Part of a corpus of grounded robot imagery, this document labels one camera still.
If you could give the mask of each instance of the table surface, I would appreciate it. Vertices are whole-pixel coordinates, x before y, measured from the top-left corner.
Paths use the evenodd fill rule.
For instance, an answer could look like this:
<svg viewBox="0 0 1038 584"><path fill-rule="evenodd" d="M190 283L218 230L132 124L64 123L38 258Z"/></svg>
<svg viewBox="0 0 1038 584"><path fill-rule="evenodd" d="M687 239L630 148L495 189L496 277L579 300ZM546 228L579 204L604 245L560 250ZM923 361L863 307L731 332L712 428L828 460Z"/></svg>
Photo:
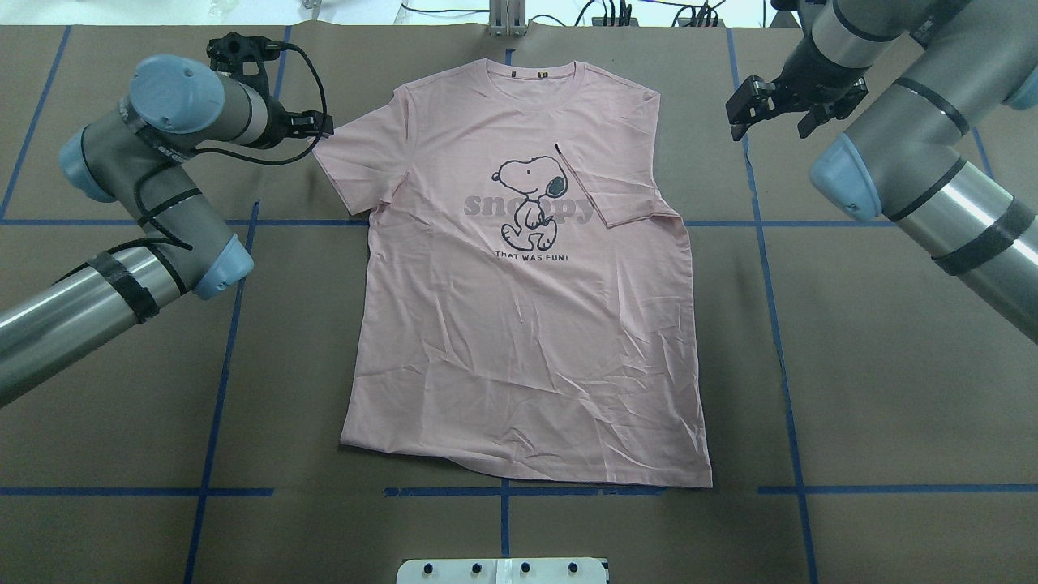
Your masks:
<svg viewBox="0 0 1038 584"><path fill-rule="evenodd" d="M731 140L733 81L773 77L798 30L238 30L303 47L337 122L509 50L659 90L656 177L692 241L716 486L502 481L339 447L366 223L311 158L199 157L186 169L256 269L0 411L0 581L388 583L409 558L500 556L607 558L617 583L1038 581L1038 349L899 229L851 222L813 190L808 167L852 119L799 140L786 116ZM64 180L58 148L141 58L203 60L225 32L4 28L0 306L138 237ZM918 54L899 41L869 102ZM298 56L271 79L290 109L318 103ZM1033 111L1003 108L960 149L1038 206L1036 129Z"/></svg>

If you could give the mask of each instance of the black tape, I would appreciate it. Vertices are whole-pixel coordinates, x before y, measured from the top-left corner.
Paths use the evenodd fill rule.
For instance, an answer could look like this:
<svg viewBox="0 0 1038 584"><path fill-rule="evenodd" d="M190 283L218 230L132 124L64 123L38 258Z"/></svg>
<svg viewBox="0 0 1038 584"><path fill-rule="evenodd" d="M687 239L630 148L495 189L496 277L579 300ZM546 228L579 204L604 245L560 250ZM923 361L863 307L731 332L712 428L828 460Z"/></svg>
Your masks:
<svg viewBox="0 0 1038 584"><path fill-rule="evenodd" d="M840 21L840 24L842 24L844 28L846 28L848 31L850 31L851 34L857 36L858 38L865 38L866 40L872 40L873 43L890 43L891 40L897 39L897 37L899 36L898 34L895 34L893 36L880 36L878 34L870 34L862 30L861 28L854 26L853 24L851 24L849 20L847 20L847 17L844 16L843 10L840 9L840 2L836 0L832 1L832 13L837 16L837 20Z"/></svg>
<svg viewBox="0 0 1038 584"><path fill-rule="evenodd" d="M949 119L955 123L955 127L959 129L959 132L965 136L969 133L969 122L962 113L955 108L952 104L948 102L945 98L940 96L940 93L934 91L933 89L927 87L926 85L908 79L907 77L899 77L894 80L894 85L901 85L905 89L924 98L926 101L933 104L933 107L940 110L941 113L948 116Z"/></svg>
<svg viewBox="0 0 1038 584"><path fill-rule="evenodd" d="M963 274L1009 249L1034 221L1034 212L1013 198L1009 208L976 239L947 255L934 257L933 260L949 275Z"/></svg>
<svg viewBox="0 0 1038 584"><path fill-rule="evenodd" d="M923 16L908 27L908 35L926 49L937 31L952 22L969 2L971 0L934 0L923 11Z"/></svg>
<svg viewBox="0 0 1038 584"><path fill-rule="evenodd" d="M111 253L107 251L98 253L87 259L86 265L98 270L98 273L118 291L119 297L122 297L122 301L137 317L137 323L143 324L159 314L159 306L155 304L155 298L147 287L141 285L127 267Z"/></svg>
<svg viewBox="0 0 1038 584"><path fill-rule="evenodd" d="M919 195L919 197L916 200L912 200L911 202L909 202L908 205L905 206L904 208L898 211L897 213L895 213L893 215L886 215L886 218L890 219L890 220L892 220L892 221L894 221L894 222L898 222L901 219L903 219L903 218L907 217L908 215L910 215L912 211L914 211L916 208L919 208L920 206L923 205L924 202L926 202L927 200L930 200L930 198L934 194L937 194L938 190L945 188L945 185L947 185L948 183L950 183L952 180L952 178L955 176L955 174L958 174L959 170L961 170L962 167L965 166L965 165L966 165L966 159L965 158L959 158L958 161L955 162L955 164L952 164L952 167L949 168L947 172L945 172L944 174L941 174L941 176L939 178L937 178L937 182L933 183L933 186L931 186L930 188L926 189L926 192L924 192L923 194Z"/></svg>

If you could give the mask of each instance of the t-shirt sleeve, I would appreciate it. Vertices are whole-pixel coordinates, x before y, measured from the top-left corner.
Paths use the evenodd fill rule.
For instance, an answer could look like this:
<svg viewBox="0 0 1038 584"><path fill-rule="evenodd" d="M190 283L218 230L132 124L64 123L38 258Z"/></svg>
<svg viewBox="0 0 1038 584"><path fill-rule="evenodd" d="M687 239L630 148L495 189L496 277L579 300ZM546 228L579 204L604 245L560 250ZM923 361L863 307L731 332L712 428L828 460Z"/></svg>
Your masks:
<svg viewBox="0 0 1038 584"><path fill-rule="evenodd" d="M404 182L417 139L414 103L405 87L392 100L335 129L313 156L350 213L388 204Z"/></svg>
<svg viewBox="0 0 1038 584"><path fill-rule="evenodd" d="M654 215L678 217L653 178L659 93L626 113L584 128L555 146L606 226Z"/></svg>

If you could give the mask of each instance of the robotic arm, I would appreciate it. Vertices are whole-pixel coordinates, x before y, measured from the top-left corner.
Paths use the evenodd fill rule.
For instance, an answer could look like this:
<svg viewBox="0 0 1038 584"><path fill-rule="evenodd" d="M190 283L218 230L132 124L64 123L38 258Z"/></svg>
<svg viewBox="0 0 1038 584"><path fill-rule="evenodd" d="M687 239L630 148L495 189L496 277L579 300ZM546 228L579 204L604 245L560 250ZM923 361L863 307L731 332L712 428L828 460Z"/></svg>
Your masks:
<svg viewBox="0 0 1038 584"><path fill-rule="evenodd" d="M844 118L862 76L907 32L926 51L812 165L811 182L848 215L880 213L1038 343L1034 211L954 145L1000 104L1038 104L1038 8L1031 0L772 0L805 35L780 76L749 77L727 104L732 137L807 111L805 137Z"/></svg>
<svg viewBox="0 0 1038 584"><path fill-rule="evenodd" d="M322 111L286 112L270 95L264 61L285 50L306 60ZM230 33L211 40L207 54L212 69L173 55L144 59L117 107L61 148L70 182L95 200L118 200L145 237L99 253L43 294L0 313L0 408L188 290L209 300L251 271L245 247L182 163L215 151L284 164L331 135L324 88L298 47ZM255 62L258 73L246 75L247 62ZM197 147L218 140L270 148L285 137L313 140L280 161Z"/></svg>

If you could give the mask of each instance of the white bracket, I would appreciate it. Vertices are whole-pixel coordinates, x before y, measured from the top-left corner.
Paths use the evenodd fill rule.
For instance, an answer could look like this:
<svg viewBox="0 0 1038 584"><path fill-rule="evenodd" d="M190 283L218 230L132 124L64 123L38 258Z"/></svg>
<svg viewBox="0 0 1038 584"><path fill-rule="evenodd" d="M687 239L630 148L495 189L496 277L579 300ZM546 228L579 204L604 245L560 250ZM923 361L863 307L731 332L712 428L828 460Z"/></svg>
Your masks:
<svg viewBox="0 0 1038 584"><path fill-rule="evenodd" d="M595 558L408 560L397 584L608 584L606 566Z"/></svg>
<svg viewBox="0 0 1038 584"><path fill-rule="evenodd" d="M490 0L490 35L525 36L526 0Z"/></svg>

